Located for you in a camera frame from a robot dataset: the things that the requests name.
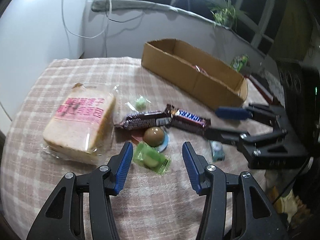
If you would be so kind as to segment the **packaged sliced bread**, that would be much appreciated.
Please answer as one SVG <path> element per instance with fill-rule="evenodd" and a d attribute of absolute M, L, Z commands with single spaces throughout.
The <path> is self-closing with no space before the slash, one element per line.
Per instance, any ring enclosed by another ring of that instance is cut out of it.
<path fill-rule="evenodd" d="M 111 148 L 116 98 L 105 84 L 75 84 L 42 133 L 44 152 L 100 165 Z"/>

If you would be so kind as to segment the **open cardboard box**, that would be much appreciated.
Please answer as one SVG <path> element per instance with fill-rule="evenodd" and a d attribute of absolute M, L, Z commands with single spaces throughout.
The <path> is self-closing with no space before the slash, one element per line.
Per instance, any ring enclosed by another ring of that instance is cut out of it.
<path fill-rule="evenodd" d="M 187 42 L 162 39 L 144 44 L 141 64 L 211 109 L 240 107 L 248 97 L 244 76 Z M 204 75 L 194 68 L 203 68 Z"/>

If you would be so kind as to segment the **snickers bar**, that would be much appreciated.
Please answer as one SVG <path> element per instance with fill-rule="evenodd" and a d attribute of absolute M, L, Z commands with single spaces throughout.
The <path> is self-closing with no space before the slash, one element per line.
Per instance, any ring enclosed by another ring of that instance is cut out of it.
<path fill-rule="evenodd" d="M 211 125 L 210 118 L 204 118 L 171 104 L 167 104 L 165 113 L 171 116 L 171 126 L 203 136 Z"/>

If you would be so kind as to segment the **brown egg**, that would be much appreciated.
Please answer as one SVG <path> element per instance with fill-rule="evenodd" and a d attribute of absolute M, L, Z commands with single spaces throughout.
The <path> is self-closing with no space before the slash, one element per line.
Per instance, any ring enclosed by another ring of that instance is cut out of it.
<path fill-rule="evenodd" d="M 135 130 L 131 132 L 132 139 L 138 142 L 145 142 L 158 152 L 163 152 L 169 143 L 169 136 L 165 130 L 160 127 L 150 127 L 147 129 Z"/>

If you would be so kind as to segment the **small green candy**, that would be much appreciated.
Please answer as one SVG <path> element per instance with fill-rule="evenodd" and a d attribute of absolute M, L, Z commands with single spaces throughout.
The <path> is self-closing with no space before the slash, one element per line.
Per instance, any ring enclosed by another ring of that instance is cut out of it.
<path fill-rule="evenodd" d="M 143 112 L 147 109 L 147 106 L 150 104 L 151 101 L 142 95 L 136 98 L 136 100 L 133 103 L 129 101 L 125 103 L 125 105 L 134 112 Z"/>

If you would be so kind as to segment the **teal white candy packet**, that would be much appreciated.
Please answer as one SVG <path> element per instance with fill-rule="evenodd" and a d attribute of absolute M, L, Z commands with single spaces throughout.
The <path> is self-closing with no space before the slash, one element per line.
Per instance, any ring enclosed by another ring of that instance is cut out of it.
<path fill-rule="evenodd" d="M 222 144 L 218 141 L 210 141 L 209 143 L 212 151 L 213 162 L 224 161 L 225 153 Z"/>

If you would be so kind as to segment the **grey windowsill cloth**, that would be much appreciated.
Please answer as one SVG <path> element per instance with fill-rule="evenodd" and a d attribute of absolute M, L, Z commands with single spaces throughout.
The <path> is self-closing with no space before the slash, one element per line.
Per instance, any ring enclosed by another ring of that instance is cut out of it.
<path fill-rule="evenodd" d="M 209 20 L 203 16 L 200 16 L 196 13 L 193 13 L 191 11 L 186 11 L 181 8 L 173 7 L 170 5 L 160 4 L 160 3 L 153 3 L 148 1 L 139 1 L 139 0 L 111 0 L 112 3 L 112 9 L 113 10 L 155 10 L 155 11 L 162 11 L 162 12 L 175 12 L 177 14 L 183 15 L 183 16 L 190 16 L 193 18 L 196 18 L 202 22 L 210 23 L 213 28 L 220 27 L 223 29 L 226 29 L 228 31 L 231 31 L 236 38 L 238 38 L 240 41 L 245 42 L 246 44 L 249 44 L 246 40 L 244 40 L 242 37 L 240 37 L 233 29 L 229 27 L 225 27 L 219 23 L 216 23 L 213 20 Z M 91 3 L 91 10 L 93 12 L 106 12 L 109 7 L 109 1 L 108 0 L 94 0 Z M 261 56 L 265 57 L 266 55 L 259 51 L 257 48 L 254 48 L 251 46 L 257 53 L 259 53 Z"/>

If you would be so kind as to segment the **dark chocolate bar wrapper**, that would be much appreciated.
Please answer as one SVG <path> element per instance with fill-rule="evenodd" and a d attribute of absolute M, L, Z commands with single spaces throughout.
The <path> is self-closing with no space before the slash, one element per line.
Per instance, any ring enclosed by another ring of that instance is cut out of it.
<path fill-rule="evenodd" d="M 125 129 L 127 131 L 159 127 L 169 125 L 171 123 L 171 115 L 164 111 L 140 112 L 129 114 L 115 128 Z"/>

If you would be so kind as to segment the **red storage box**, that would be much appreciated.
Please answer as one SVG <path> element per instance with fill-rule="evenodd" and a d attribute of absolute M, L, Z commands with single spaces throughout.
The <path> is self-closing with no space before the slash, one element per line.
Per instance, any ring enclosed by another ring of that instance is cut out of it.
<path fill-rule="evenodd" d="M 244 77 L 249 79 L 254 87 L 260 92 L 263 98 L 270 104 L 273 104 L 273 95 L 252 75 L 245 74 Z"/>

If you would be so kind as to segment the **green snack packet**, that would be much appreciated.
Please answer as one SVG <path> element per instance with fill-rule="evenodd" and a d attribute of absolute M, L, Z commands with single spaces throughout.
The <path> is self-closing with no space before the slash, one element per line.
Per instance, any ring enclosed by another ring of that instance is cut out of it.
<path fill-rule="evenodd" d="M 145 142 L 140 142 L 133 152 L 133 162 L 153 172 L 163 175 L 170 167 L 171 160 Z"/>

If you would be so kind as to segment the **red bagged dark cake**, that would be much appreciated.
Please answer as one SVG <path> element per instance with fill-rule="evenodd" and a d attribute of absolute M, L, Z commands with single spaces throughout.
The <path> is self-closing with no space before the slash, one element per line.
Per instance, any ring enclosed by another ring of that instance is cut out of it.
<path fill-rule="evenodd" d="M 204 74 L 204 75 L 208 75 L 208 73 L 201 67 L 197 66 L 197 65 L 192 65 L 192 68 L 194 68 L 195 70 L 197 70 L 198 72 Z"/>

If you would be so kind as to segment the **potted spider plant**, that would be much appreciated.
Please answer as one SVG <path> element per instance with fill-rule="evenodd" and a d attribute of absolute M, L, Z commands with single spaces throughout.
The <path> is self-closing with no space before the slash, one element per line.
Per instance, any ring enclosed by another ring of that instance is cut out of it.
<path fill-rule="evenodd" d="M 231 0 L 223 0 L 224 5 L 217 5 L 210 8 L 210 12 L 213 16 L 213 26 L 217 25 L 225 29 L 237 28 L 237 22 L 239 16 L 248 15 L 245 12 L 232 4 Z"/>

